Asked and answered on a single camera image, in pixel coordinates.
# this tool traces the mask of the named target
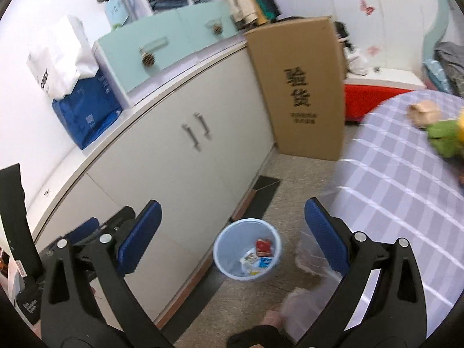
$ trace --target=mint green drawer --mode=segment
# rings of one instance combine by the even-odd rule
[[[177,9],[180,19],[188,30],[196,51],[209,47],[237,34],[225,1],[199,3]],[[214,24],[222,27],[222,33],[214,33]]]
[[[141,18],[98,39],[98,43],[125,92],[195,52],[176,10]],[[152,66],[143,65],[142,52],[155,56]]]

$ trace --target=green plush toy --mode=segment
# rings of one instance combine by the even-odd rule
[[[456,156],[461,151],[458,138],[458,121],[443,120],[427,127],[430,144],[444,158]]]

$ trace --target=white wall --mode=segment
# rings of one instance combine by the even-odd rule
[[[26,66],[35,33],[74,14],[92,44],[110,31],[96,0],[13,0],[0,20],[0,168],[19,162],[26,205],[75,146]]]
[[[438,0],[365,0],[374,7],[366,15],[361,0],[276,0],[284,15],[333,15],[347,25],[352,41],[372,66],[412,70],[421,75],[422,43],[438,11]],[[454,0],[445,40],[464,44],[464,16]]]

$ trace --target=silver bolt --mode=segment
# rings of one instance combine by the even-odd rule
[[[398,244],[401,246],[401,247],[407,247],[409,246],[409,242],[406,238],[400,238],[398,239]]]
[[[60,239],[57,243],[59,249],[62,249],[68,245],[68,241],[66,239]]]
[[[362,231],[359,231],[354,234],[354,239],[358,242],[364,242],[367,239],[367,236]]]
[[[108,243],[108,242],[111,242],[112,239],[113,237],[111,236],[111,234],[103,234],[103,236],[100,237],[100,242]]]

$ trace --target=pink butterfly decal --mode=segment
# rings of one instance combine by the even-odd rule
[[[365,12],[366,16],[370,16],[375,10],[375,7],[368,6],[366,0],[361,0],[360,11]]]
[[[377,46],[372,46],[367,49],[367,53],[372,57],[374,57],[375,55],[378,55],[379,52],[380,52],[380,48]]]

